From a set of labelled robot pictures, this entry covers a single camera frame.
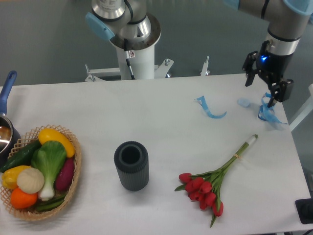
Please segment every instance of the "orange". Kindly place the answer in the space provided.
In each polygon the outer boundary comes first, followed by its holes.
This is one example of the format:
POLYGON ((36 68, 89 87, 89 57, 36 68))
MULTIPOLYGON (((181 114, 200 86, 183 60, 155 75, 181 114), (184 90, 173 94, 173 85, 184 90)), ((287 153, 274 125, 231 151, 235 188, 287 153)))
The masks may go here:
POLYGON ((37 201, 38 194, 28 194, 20 188, 16 188, 11 193, 11 204, 15 209, 24 209, 34 205, 37 201))

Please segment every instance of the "table surface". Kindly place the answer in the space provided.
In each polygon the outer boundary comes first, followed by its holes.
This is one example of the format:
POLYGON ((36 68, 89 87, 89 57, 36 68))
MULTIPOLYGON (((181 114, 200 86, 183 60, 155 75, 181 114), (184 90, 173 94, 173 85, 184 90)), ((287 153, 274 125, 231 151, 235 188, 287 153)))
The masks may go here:
MULTIPOLYGON (((81 143, 82 172, 76 194, 54 218, 26 222, 0 204, 0 234, 208 234, 246 235, 312 229, 301 224, 295 200, 310 194, 288 125, 257 118, 266 84, 246 88, 244 74, 154 80, 14 86, 7 117, 21 133, 55 124, 81 143), (195 98, 204 95, 209 118, 195 98), (248 98, 249 108, 237 104, 248 98), (214 170, 252 134, 257 142, 226 174, 224 213, 190 202, 178 175, 214 170), (124 189, 113 162, 126 141, 149 153, 150 180, 137 192, 124 189)), ((275 114, 287 122, 283 106, 275 114)))

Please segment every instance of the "purple eggplant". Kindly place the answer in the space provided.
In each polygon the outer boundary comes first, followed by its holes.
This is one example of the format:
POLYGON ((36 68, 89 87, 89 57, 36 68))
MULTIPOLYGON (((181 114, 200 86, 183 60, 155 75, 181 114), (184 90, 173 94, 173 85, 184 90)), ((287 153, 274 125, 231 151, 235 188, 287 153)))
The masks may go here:
POLYGON ((61 169, 57 179, 55 180, 55 189, 58 191, 66 191, 72 183, 74 176, 74 159, 67 158, 61 169))

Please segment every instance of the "saucepan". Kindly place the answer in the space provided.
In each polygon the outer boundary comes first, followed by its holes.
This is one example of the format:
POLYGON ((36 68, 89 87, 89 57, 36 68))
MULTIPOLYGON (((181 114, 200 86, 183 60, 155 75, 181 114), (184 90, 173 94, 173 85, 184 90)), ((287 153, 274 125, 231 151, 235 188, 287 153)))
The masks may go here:
POLYGON ((5 164, 14 144, 21 138, 12 122, 6 117, 7 100, 16 77, 16 71, 10 71, 0 93, 0 167, 5 164))

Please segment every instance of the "green cucumber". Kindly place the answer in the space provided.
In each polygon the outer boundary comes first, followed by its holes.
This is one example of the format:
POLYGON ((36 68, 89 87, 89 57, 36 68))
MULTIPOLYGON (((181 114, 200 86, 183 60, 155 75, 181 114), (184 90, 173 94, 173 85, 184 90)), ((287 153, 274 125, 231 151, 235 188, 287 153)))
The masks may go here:
POLYGON ((5 165, 0 168, 0 172, 4 173, 6 170, 20 165, 30 165, 31 159, 36 149, 39 149, 41 144, 39 140, 24 146, 12 157, 8 158, 5 165))
POLYGON ((63 195, 51 198, 48 201, 37 203, 36 206, 44 206, 44 205, 49 205, 49 204, 61 201, 61 200, 63 200, 65 198, 65 196, 66 196, 66 194, 63 194, 63 195))
POLYGON ((35 210, 37 212, 45 212, 45 211, 47 212, 47 211, 50 211, 50 210, 53 210, 53 209, 57 208, 63 202, 64 202, 64 200, 57 201, 57 202, 54 202, 54 203, 45 204, 45 205, 38 205, 38 206, 35 207, 35 210))

